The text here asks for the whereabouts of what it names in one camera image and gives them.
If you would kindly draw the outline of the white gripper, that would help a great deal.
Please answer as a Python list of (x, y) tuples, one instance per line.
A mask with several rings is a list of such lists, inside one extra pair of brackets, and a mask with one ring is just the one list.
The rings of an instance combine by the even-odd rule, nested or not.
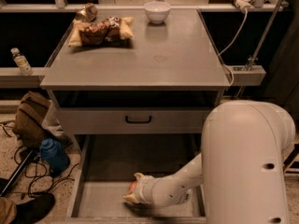
[(134, 173), (137, 184), (134, 193), (125, 194), (122, 198), (130, 203), (154, 204), (152, 190), (156, 179), (151, 175)]

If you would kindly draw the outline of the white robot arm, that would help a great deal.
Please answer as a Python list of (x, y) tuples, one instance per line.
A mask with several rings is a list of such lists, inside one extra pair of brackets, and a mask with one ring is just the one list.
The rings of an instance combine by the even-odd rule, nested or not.
[(168, 207), (201, 186), (206, 224), (290, 224), (281, 151), (294, 137), (294, 121), (280, 106), (225, 102), (206, 118), (200, 154), (172, 175), (136, 173), (123, 199)]

